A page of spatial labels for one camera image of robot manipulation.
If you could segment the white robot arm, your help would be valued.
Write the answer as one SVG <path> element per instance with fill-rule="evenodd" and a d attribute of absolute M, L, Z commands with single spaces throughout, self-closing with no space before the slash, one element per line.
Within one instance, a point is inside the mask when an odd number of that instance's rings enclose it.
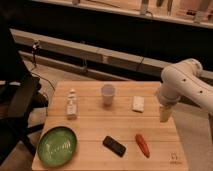
<path fill-rule="evenodd" d="M 160 103 L 160 121 L 167 122 L 171 108 L 182 96 L 207 110 L 213 116 L 213 86 L 199 79 L 203 71 L 196 59 L 187 59 L 166 66 L 161 72 L 162 84 L 156 92 Z"/>

